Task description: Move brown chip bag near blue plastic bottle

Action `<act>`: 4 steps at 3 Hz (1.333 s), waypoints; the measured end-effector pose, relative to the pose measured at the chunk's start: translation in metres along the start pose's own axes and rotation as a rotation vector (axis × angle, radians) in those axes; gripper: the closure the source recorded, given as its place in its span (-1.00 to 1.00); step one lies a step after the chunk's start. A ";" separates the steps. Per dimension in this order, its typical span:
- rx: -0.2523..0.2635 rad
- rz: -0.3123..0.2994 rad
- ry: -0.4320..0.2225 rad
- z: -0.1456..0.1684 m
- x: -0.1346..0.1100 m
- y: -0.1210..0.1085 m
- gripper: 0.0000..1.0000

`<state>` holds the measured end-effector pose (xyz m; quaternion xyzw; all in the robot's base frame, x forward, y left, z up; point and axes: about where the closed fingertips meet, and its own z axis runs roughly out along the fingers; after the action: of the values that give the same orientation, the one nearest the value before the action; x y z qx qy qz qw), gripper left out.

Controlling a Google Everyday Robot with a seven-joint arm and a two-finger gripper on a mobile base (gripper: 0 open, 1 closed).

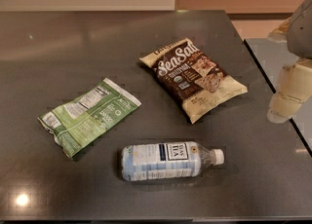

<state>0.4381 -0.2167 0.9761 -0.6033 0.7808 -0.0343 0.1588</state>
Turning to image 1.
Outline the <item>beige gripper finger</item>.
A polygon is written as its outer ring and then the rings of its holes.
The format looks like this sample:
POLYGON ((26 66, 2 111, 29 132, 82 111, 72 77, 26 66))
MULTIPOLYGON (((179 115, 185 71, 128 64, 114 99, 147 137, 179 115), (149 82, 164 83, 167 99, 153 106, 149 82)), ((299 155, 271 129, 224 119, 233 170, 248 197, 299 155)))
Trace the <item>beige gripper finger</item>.
POLYGON ((291 19, 285 19, 277 28, 273 29, 267 36, 267 39, 276 43, 287 41, 287 34, 290 27, 291 19))
POLYGON ((282 124, 292 118, 312 96, 312 59, 299 58, 293 65, 284 65, 272 95, 267 118, 282 124))

